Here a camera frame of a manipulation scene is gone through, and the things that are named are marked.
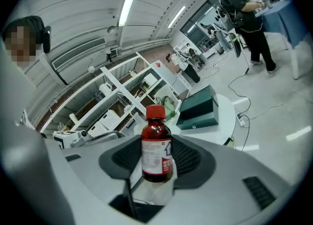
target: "brown glass bottle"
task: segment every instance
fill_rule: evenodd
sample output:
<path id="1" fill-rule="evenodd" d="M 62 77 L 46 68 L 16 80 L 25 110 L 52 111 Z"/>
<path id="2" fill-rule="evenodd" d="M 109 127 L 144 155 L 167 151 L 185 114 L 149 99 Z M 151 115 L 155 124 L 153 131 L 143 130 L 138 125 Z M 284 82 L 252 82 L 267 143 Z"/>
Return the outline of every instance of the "brown glass bottle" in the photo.
<path id="1" fill-rule="evenodd" d="M 148 125 L 142 130 L 142 176 L 152 182 L 165 182 L 173 175 L 172 133 L 164 124 L 162 105 L 147 107 Z"/>

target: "black hair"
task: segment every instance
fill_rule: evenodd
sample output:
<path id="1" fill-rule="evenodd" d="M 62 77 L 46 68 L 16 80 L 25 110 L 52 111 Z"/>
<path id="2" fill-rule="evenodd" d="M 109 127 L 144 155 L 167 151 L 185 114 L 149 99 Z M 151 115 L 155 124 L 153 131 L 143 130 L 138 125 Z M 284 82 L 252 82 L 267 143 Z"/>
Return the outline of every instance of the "black hair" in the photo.
<path id="1" fill-rule="evenodd" d="M 36 38 L 36 44 L 43 43 L 41 31 L 43 31 L 45 26 L 43 20 L 39 16 L 27 16 L 11 22 L 2 32 L 3 41 L 5 41 L 11 32 L 19 26 L 29 27 L 30 34 Z"/>
<path id="2" fill-rule="evenodd" d="M 169 63 L 170 62 L 170 56 L 171 56 L 171 54 L 167 54 L 167 56 L 165 57 L 165 59 L 167 60 L 167 62 Z"/>

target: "black shirt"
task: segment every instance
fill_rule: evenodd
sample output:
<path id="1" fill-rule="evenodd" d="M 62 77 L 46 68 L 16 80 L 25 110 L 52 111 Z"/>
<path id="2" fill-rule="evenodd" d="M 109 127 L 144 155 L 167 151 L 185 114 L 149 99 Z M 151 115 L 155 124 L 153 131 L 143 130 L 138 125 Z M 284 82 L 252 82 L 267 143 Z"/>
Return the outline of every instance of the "black shirt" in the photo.
<path id="1" fill-rule="evenodd" d="M 234 16 L 236 14 L 242 14 L 240 17 L 243 21 L 243 29 L 247 31 L 255 31 L 258 30 L 261 25 L 257 22 L 255 15 L 252 12 L 242 12 L 241 10 L 247 3 L 246 0 L 220 0 L 223 8 L 231 15 Z"/>

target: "white sneaker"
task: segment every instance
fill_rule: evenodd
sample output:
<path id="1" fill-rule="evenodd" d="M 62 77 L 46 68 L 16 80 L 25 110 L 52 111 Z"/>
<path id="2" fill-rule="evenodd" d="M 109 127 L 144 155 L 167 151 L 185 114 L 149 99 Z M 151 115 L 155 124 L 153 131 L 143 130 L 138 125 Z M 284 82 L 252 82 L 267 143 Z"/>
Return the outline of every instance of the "white sneaker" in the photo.
<path id="1" fill-rule="evenodd" d="M 263 62 L 260 60 L 260 61 L 258 61 L 258 62 L 255 62 L 255 61 L 250 61 L 253 65 L 255 65 L 255 66 L 259 66 L 259 65 L 262 65 L 263 64 Z"/>

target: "air vent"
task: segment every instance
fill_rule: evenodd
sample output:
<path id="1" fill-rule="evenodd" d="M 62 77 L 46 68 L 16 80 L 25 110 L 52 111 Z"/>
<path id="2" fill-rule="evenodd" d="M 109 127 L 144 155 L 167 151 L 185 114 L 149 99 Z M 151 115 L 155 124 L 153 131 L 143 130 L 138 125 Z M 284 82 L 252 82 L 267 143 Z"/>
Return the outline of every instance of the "air vent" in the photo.
<path id="1" fill-rule="evenodd" d="M 59 69 L 60 67 L 62 67 L 64 64 L 68 63 L 69 61 L 73 60 L 75 57 L 94 49 L 95 47 L 99 47 L 101 45 L 106 44 L 106 41 L 104 40 L 104 38 L 100 38 L 100 39 L 96 39 L 90 42 L 87 42 L 83 45 L 80 45 L 74 49 L 72 49 L 71 51 L 61 55 L 60 57 L 58 57 L 57 59 L 55 59 L 52 62 L 52 65 L 54 67 L 55 70 Z"/>
<path id="2" fill-rule="evenodd" d="M 65 159 L 66 159 L 68 162 L 73 161 L 73 160 L 76 160 L 76 159 L 79 159 L 79 158 L 81 158 L 80 155 L 71 155 L 71 156 L 65 157 Z"/>
<path id="3" fill-rule="evenodd" d="M 275 197 L 259 178 L 248 177 L 243 179 L 243 182 L 251 195 L 254 197 L 255 201 L 258 203 L 261 210 L 265 209 L 275 201 Z"/>

